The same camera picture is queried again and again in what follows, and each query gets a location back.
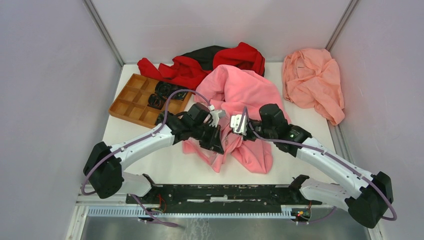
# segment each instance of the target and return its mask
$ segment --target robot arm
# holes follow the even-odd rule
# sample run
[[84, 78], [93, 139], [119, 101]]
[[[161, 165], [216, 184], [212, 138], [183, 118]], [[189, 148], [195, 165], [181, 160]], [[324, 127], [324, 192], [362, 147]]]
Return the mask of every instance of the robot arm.
[[[160, 123], [151, 131], [130, 141], [112, 146], [100, 142], [94, 146], [83, 172], [86, 176], [92, 172], [89, 181], [101, 199], [117, 192], [142, 197], [151, 189], [149, 180], [144, 175], [123, 171], [144, 156], [189, 138], [199, 140], [199, 145], [204, 149], [224, 153], [218, 120], [225, 116], [225, 112], [213, 108], [211, 110], [196, 103], [181, 118], [169, 114], [165, 125]], [[329, 151], [303, 128], [288, 124], [276, 104], [264, 105], [259, 114], [261, 121], [242, 115], [232, 116], [230, 127], [235, 134], [243, 135], [243, 140], [246, 141], [255, 141], [258, 138], [280, 141], [274, 143], [279, 150], [315, 166], [339, 184], [319, 182], [309, 176], [300, 175], [289, 186], [293, 192], [301, 194], [307, 200], [320, 201], [348, 211], [363, 226], [375, 227], [388, 205], [363, 178], [372, 180], [392, 203], [393, 192], [389, 176], [383, 172], [374, 175]], [[208, 116], [211, 121], [205, 122]]]
[[[210, 123], [205, 123], [208, 116]], [[223, 116], [225, 111], [210, 111], [200, 103], [194, 104], [181, 118], [169, 113], [164, 126], [160, 123], [134, 139], [112, 146], [107, 146], [104, 142], [96, 144], [83, 172], [87, 176], [95, 165], [109, 156], [89, 177], [99, 198], [105, 199], [117, 192], [142, 197], [151, 189], [151, 183], [144, 175], [130, 174], [124, 170], [150, 153], [189, 138], [199, 140], [199, 145], [204, 149], [223, 154], [221, 126], [218, 125], [219, 118]]]
[[291, 183], [290, 188], [298, 189], [307, 200], [320, 201], [349, 212], [365, 227], [376, 226], [388, 205], [363, 178], [372, 180], [392, 203], [393, 192], [389, 176], [383, 172], [373, 175], [331, 152], [303, 128], [288, 124], [277, 104], [262, 106], [259, 115], [261, 121], [242, 115], [232, 116], [230, 126], [233, 132], [243, 135], [243, 139], [249, 141], [258, 138], [282, 140], [274, 142], [279, 150], [313, 165], [339, 184], [319, 182], [309, 176], [300, 175]]

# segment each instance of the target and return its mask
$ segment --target wire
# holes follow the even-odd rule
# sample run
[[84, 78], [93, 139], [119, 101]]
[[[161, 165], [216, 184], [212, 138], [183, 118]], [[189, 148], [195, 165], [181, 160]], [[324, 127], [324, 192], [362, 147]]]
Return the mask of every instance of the wire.
[[312, 218], [312, 201], [309, 202], [309, 207], [306, 211], [309, 211], [309, 219]]
[[[243, 115], [245, 115], [245, 117], [247, 119], [249, 119], [248, 108], [246, 106], [243, 109]], [[342, 160], [340, 160], [339, 158], [337, 158], [333, 154], [329, 153], [328, 151], [324, 151], [323, 149], [320, 149], [318, 147], [314, 147], [314, 146], [310, 146], [310, 145], [306, 145], [306, 144], [302, 144], [302, 143], [298, 143], [298, 142], [294, 142], [294, 141], [287, 141], [287, 140], [281, 140], [281, 139], [267, 139], [267, 138], [263, 138], [263, 137], [259, 136], [259, 134], [255, 131], [255, 129], [253, 128], [253, 126], [252, 126], [252, 124], [250, 122], [248, 124], [249, 124], [249, 127], [252, 129], [253, 134], [258, 139], [260, 139], [262, 141], [274, 142], [274, 143], [282, 143], [282, 144], [290, 144], [290, 145], [294, 145], [294, 146], [298, 146], [298, 147], [302, 147], [302, 148], [312, 149], [312, 150], [315, 150], [315, 151], [317, 151], [317, 152], [319, 152], [321, 154], [327, 155], [328, 157], [330, 157], [331, 159], [333, 159], [334, 161], [336, 161], [337, 163], [339, 163], [343, 167], [347, 168], [349, 171], [351, 171], [352, 173], [354, 173], [358, 177], [362, 178], [367, 184], [369, 184], [378, 193], [378, 195], [380, 195], [380, 197], [384, 200], [384, 202], [387, 205], [387, 207], [390, 209], [391, 214], [393, 215], [393, 217], [382, 216], [381, 219], [388, 220], [388, 221], [396, 221], [396, 219], [398, 219], [398, 215], [396, 214], [395, 209], [393, 208], [392, 204], [387, 199], [387, 197], [384, 195], [384, 193], [371, 180], [369, 180], [368, 178], [362, 176], [361, 173], [359, 173], [357, 170], [355, 170], [351, 166], [349, 166], [346, 163], [344, 163]]]
[[312, 201], [309, 201], [309, 205], [307, 206], [306, 211], [311, 210], [311, 207], [312, 207]]
[[207, 119], [206, 124], [211, 125], [211, 123], [214, 121], [214, 117], [212, 116], [211, 112], [209, 112], [209, 118]]
[[[165, 127], [165, 123], [167, 122], [167, 118], [168, 118], [168, 108], [169, 108], [169, 105], [170, 105], [170, 102], [171, 102], [171, 98], [175, 95], [175, 94], [177, 94], [177, 93], [181, 93], [181, 92], [191, 92], [191, 93], [194, 93], [194, 94], [197, 94], [197, 95], [199, 95], [201, 98], [203, 98], [204, 99], [204, 101], [206, 102], [206, 104], [208, 105], [208, 106], [210, 106], [211, 105], [211, 103], [209, 102], [209, 100], [205, 97], [205, 96], [203, 96], [202, 94], [200, 94], [199, 92], [197, 92], [197, 91], [194, 91], [194, 90], [190, 90], [190, 89], [180, 89], [180, 90], [177, 90], [177, 91], [174, 91], [170, 96], [169, 96], [169, 98], [166, 100], [166, 103], [165, 103], [165, 112], [164, 112], [164, 118], [163, 118], [163, 122], [162, 122], [162, 124], [153, 132], [153, 133], [151, 133], [151, 134], [148, 134], [148, 135], [145, 135], [145, 136], [142, 136], [142, 137], [140, 137], [139, 139], [136, 139], [136, 140], [134, 140], [134, 141], [132, 141], [132, 142], [129, 142], [129, 143], [127, 143], [126, 145], [124, 145], [123, 146], [123, 148], [124, 149], [127, 149], [127, 148], [129, 148], [129, 147], [131, 147], [132, 145], [134, 145], [134, 144], [137, 144], [137, 143], [139, 143], [139, 142], [141, 142], [141, 141], [144, 141], [144, 140], [146, 140], [146, 139], [148, 139], [148, 138], [150, 138], [150, 137], [153, 137], [153, 135], [155, 135], [155, 134], [157, 134], [157, 133], [159, 133], [164, 127]], [[103, 157], [100, 161], [98, 161], [98, 163], [96, 164], [96, 165], [94, 165], [94, 167], [88, 172], [88, 174], [85, 176], [85, 179], [84, 179], [84, 181], [82, 182], [82, 186], [81, 186], [81, 193], [82, 193], [82, 195], [85, 195], [85, 196], [87, 196], [87, 195], [92, 195], [92, 194], [95, 194], [96, 193], [96, 191], [91, 191], [91, 192], [86, 192], [86, 185], [89, 183], [89, 179], [90, 179], [90, 177], [93, 175], [93, 173], [97, 170], [97, 168], [99, 168], [99, 166], [100, 165], [102, 165], [104, 162], [106, 162], [106, 160], [108, 160], [110, 157], [112, 157], [113, 155], [115, 155], [115, 154], [117, 154], [117, 153], [119, 153], [121, 151], [121, 148], [119, 148], [119, 149], [117, 149], [117, 150], [115, 150], [115, 151], [113, 151], [113, 152], [111, 152], [111, 153], [109, 153], [108, 155], [106, 155], [105, 157]], [[140, 200], [137, 198], [137, 196], [136, 195], [134, 195], [134, 194], [131, 194], [131, 196], [135, 199], [135, 201], [143, 208], [143, 210], [144, 211], [146, 211], [146, 208], [142, 205], [142, 203], [140, 202]], [[149, 222], [149, 223], [155, 223], [155, 224], [163, 224], [163, 225], [165, 225], [165, 226], [168, 226], [168, 227], [176, 227], [176, 226], [178, 226], [178, 224], [176, 224], [176, 223], [172, 223], [172, 222], [163, 222], [163, 221], [160, 221], [160, 220], [158, 220], [156, 217], [154, 217], [150, 212], [148, 212], [148, 211], [146, 211], [146, 213], [152, 218], [152, 219], [154, 219], [154, 220], [157, 220], [157, 222], [154, 222], [154, 221], [152, 221], [152, 222]]]
[[186, 113], [187, 113], [186, 111], [179, 112], [179, 113], [175, 114], [175, 117], [179, 118]]
[[304, 217], [304, 216], [302, 216], [302, 215], [299, 215], [299, 217], [301, 217], [301, 218], [303, 218], [303, 219], [305, 219], [305, 220], [307, 220], [307, 221], [309, 221], [309, 219], [311, 219], [311, 218], [306, 218], [306, 217]]
[[308, 224], [319, 223], [319, 222], [324, 221], [324, 220], [328, 219], [329, 217], [331, 217], [331, 215], [333, 215], [336, 212], [336, 209], [337, 209], [337, 207], [334, 206], [332, 208], [331, 212], [325, 217], [322, 217], [322, 218], [319, 218], [319, 219], [316, 219], [316, 220], [312, 220], [312, 221], [307, 221], [307, 222], [296, 221], [296, 224], [308, 225]]
[[163, 213], [167, 210], [167, 202], [165, 201], [165, 199], [162, 198], [162, 196], [159, 194], [159, 208], [162, 206], [161, 202], [163, 202], [163, 204], [165, 205], [164, 209], [163, 209]]
[[244, 106], [243, 113], [241, 114], [241, 121], [237, 128], [238, 133], [240, 132], [240, 129], [242, 129], [243, 121], [245, 120], [246, 117], [247, 117], [247, 120], [249, 120], [248, 107]]
[[148, 105], [152, 106], [153, 108], [157, 108], [157, 109], [162, 108], [164, 101], [165, 101], [165, 99], [160, 97], [157, 94], [151, 94], [147, 99]]
[[162, 209], [162, 197], [160, 194], [158, 194], [157, 197], [159, 198], [159, 208]]
[[158, 93], [158, 94], [160, 94], [161, 96], [163, 96], [163, 97], [167, 97], [168, 96], [168, 94], [170, 94], [171, 93], [171, 88], [172, 88], [172, 86], [169, 84], [169, 83], [166, 83], [166, 82], [160, 82], [160, 83], [162, 83], [162, 84], [160, 84], [158, 87], [157, 87], [157, 89], [155, 89], [156, 90], [156, 92]]
[[179, 92], [178, 94], [176, 94], [172, 99], [178, 100], [178, 101], [182, 101], [186, 98], [186, 93], [185, 92]]
[[147, 211], [146, 207], [143, 206], [143, 204], [140, 201], [138, 196], [131, 194], [131, 197], [133, 197], [134, 200], [138, 203], [138, 205], [140, 205], [140, 207], [144, 210], [144, 212], [154, 220], [154, 221], [146, 221], [146, 223], [148, 223], [148, 224], [162, 224], [162, 225], [165, 225], [165, 226], [171, 227], [171, 228], [176, 228], [176, 227], [179, 226], [178, 224], [173, 223], [173, 222], [159, 220], [157, 217], [153, 216], [153, 214], [150, 211]]

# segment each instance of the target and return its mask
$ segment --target gray floor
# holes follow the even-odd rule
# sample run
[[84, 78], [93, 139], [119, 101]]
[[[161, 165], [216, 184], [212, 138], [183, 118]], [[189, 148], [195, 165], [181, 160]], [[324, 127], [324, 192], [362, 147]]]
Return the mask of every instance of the gray floor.
[[[314, 209], [316, 218], [328, 209]], [[144, 224], [133, 217], [87, 217], [84, 240], [369, 240], [366, 228], [346, 212], [329, 219], [296, 226], [287, 219], [169, 218], [179, 228]]]

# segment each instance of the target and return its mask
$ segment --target wooden tray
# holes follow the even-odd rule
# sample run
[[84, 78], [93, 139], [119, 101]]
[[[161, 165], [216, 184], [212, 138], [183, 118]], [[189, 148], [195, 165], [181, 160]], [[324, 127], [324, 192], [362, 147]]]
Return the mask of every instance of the wooden tray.
[[[154, 128], [158, 115], [165, 110], [165, 105], [161, 110], [148, 106], [149, 96], [155, 93], [158, 82], [152, 78], [133, 74], [110, 106], [109, 114], [134, 124]], [[192, 93], [188, 92], [184, 100], [171, 99], [169, 112], [177, 114], [184, 111], [191, 96]]]

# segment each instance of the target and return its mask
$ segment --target pink cloth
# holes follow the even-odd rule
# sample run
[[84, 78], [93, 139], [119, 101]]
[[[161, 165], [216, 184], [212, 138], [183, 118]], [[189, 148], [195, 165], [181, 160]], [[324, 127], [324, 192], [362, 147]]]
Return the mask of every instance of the pink cloth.
[[287, 55], [282, 65], [283, 96], [303, 109], [339, 124], [345, 114], [339, 65], [329, 51], [306, 48]]
[[[220, 172], [228, 154], [235, 157], [252, 173], [268, 173], [273, 166], [270, 144], [261, 140], [243, 141], [241, 136], [231, 132], [229, 117], [241, 114], [244, 106], [247, 106], [249, 117], [260, 120], [259, 108], [272, 103], [278, 104], [290, 122], [277, 87], [254, 71], [220, 65], [200, 83], [196, 91], [210, 100], [216, 109], [223, 109], [226, 112], [226, 117], [219, 121], [224, 155], [202, 149], [199, 143], [192, 139], [182, 143], [183, 152], [198, 154], [217, 173]], [[197, 95], [194, 96], [194, 101], [204, 102]]]

